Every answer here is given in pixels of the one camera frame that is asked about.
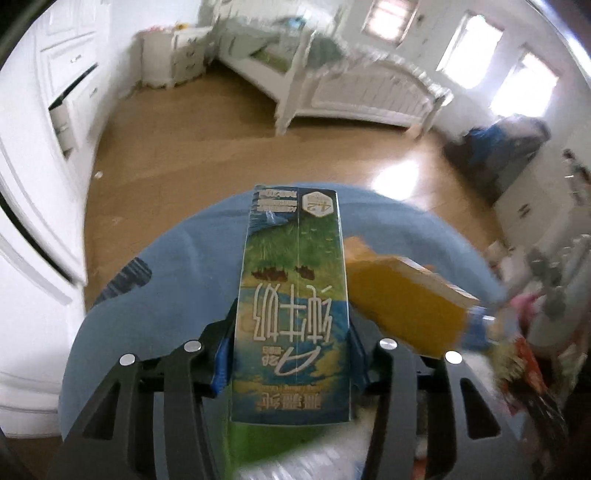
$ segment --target bed headboard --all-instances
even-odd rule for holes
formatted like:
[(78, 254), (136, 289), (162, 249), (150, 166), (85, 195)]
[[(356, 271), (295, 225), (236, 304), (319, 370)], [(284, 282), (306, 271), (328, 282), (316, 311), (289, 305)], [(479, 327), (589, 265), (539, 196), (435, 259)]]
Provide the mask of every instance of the bed headboard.
[(340, 11), (305, 0), (217, 0), (214, 21), (231, 17), (275, 20), (281, 17), (304, 17), (306, 27), (332, 34)]

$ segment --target hexagonal label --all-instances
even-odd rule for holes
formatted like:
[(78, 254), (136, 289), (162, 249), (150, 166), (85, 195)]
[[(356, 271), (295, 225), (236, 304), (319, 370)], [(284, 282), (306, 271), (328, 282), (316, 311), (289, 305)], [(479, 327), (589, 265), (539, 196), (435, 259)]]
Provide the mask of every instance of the hexagonal label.
[(301, 198), (301, 207), (315, 217), (325, 217), (335, 211), (332, 198), (320, 192), (306, 193)]

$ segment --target bed frame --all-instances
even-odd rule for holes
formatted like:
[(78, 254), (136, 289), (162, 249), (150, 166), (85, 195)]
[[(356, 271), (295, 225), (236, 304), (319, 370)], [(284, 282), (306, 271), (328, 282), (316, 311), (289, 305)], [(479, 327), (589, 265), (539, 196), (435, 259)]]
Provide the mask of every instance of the bed frame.
[(341, 11), (319, 8), (299, 0), (219, 0), (216, 21), (231, 17), (272, 20), (298, 15), (306, 18), (289, 71), (281, 74), (266, 64), (229, 54), (231, 41), (221, 37), (219, 60), (277, 102), (275, 132), (284, 135), (297, 116), (346, 118), (430, 130), (439, 110), (453, 98), (448, 89), (430, 82), (416, 67), (398, 60), (349, 61), (318, 71), (306, 69), (310, 43), (318, 32), (333, 35)]

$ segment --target white nightstand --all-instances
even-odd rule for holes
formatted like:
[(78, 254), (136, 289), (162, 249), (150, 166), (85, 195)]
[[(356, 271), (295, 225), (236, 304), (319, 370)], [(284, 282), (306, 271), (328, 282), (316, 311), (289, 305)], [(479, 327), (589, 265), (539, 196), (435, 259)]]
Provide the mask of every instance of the white nightstand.
[(205, 72), (204, 54), (212, 27), (143, 34), (142, 84), (171, 88)]

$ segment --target window frame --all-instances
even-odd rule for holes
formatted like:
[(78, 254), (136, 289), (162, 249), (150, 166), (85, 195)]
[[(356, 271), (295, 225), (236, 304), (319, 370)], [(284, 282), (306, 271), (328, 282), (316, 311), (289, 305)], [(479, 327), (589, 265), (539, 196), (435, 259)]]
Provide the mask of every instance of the window frame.
[[(439, 61), (439, 64), (437, 65), (437, 68), (436, 68), (436, 72), (442, 73), (443, 75), (445, 75), (446, 78), (451, 80), (453, 83), (455, 83), (459, 87), (464, 88), (466, 90), (473, 90), (474, 88), (478, 87), (482, 83), (482, 80), (484, 80), (484, 77), (478, 84), (474, 85), (474, 87), (468, 88), (468, 87), (464, 87), (463, 85), (460, 85), (456, 80), (452, 79), (446, 73), (445, 69), (446, 69), (447, 65), (449, 64), (449, 61), (451, 60), (456, 47), (463, 40), (463, 38), (466, 36), (466, 33), (467, 33), (466, 27), (467, 27), (468, 22), (474, 17), (482, 17), (488, 25), (490, 25), (492, 28), (495, 28), (496, 30), (501, 32), (501, 38), (505, 34), (504, 27), (501, 27), (499, 24), (488, 20), (486, 15), (476, 13), (473, 10), (466, 10), (464, 15), (462, 16), (462, 20), (460, 20), (460, 24), (456, 28), (456, 31), (454, 32), (453, 37), (449, 41), (449, 44), (447, 45), (445, 52), (443, 53), (443, 56), (441, 57), (441, 60)], [(491, 60), (488, 64), (488, 67), (490, 67), (494, 55), (495, 55), (495, 53), (493, 52), (493, 55), (492, 55)]]
[(519, 68), (520, 70), (522, 69), (522, 64), (523, 61), (525, 59), (525, 57), (527, 55), (533, 55), (537, 60), (539, 60), (540, 62), (542, 62), (544, 64), (544, 66), (552, 72), (552, 74), (556, 77), (556, 84), (554, 85), (554, 87), (552, 88), (552, 92), (550, 93), (550, 98), (548, 99), (548, 105), (546, 105), (544, 112), (542, 114), (545, 115), (545, 113), (548, 110), (548, 107), (550, 106), (550, 102), (552, 100), (552, 95), (554, 94), (554, 89), (558, 86), (558, 83), (561, 79), (561, 73), (555, 69), (543, 56), (538, 55), (538, 53), (536, 52), (536, 50), (534, 48), (531, 48), (527, 43), (524, 43), (520, 48), (519, 48), (519, 59), (515, 62), (515, 64), (511, 67), (511, 70), (509, 71), (509, 73), (505, 76), (505, 79), (503, 80), (503, 82), (501, 83), (501, 86), (499, 87), (499, 89), (496, 91), (494, 97), (491, 100), (491, 104), (488, 106), (488, 108), (490, 109), (490, 111), (492, 112), (493, 115), (495, 115), (498, 118), (506, 118), (505, 115), (501, 115), (499, 113), (495, 113), (492, 109), (492, 104), (494, 103), (494, 101), (496, 100), (497, 95), (499, 95), (499, 92), (501, 91), (501, 89), (503, 88), (503, 85), (505, 84), (505, 82), (507, 80), (509, 80), (509, 78), (511, 78), (511, 76), (513, 76), (518, 70), (517, 68)]
[(408, 34), (408, 31), (410, 30), (410, 27), (413, 24), (413, 21), (414, 21), (415, 17), (417, 16), (418, 7), (419, 7), (419, 5), (421, 3), (421, 0), (411, 0), (411, 1), (415, 1), (415, 6), (414, 6), (413, 13), (409, 17), (408, 22), (407, 22), (406, 26), (404, 27), (404, 31), (402, 32), (402, 35), (400, 35), (400, 38), (398, 38), (396, 40), (389, 40), (387, 38), (383, 38), (380, 35), (378, 35), (377, 33), (367, 30), (367, 26), (369, 25), (369, 22), (371, 20), (371, 16), (374, 13), (374, 9), (377, 7), (377, 4), (380, 3), (380, 2), (382, 2), (382, 1), (384, 1), (384, 0), (373, 0), (372, 1), (371, 6), (369, 7), (368, 14), (366, 15), (365, 20), (363, 21), (363, 26), (361, 27), (361, 33), (363, 33), (364, 35), (368, 35), (370, 37), (373, 37), (373, 38), (377, 38), (377, 39), (379, 39), (381, 41), (385, 41), (385, 42), (388, 42), (388, 43), (391, 43), (391, 44), (395, 44), (396, 46), (398, 46), (406, 38), (406, 36)]

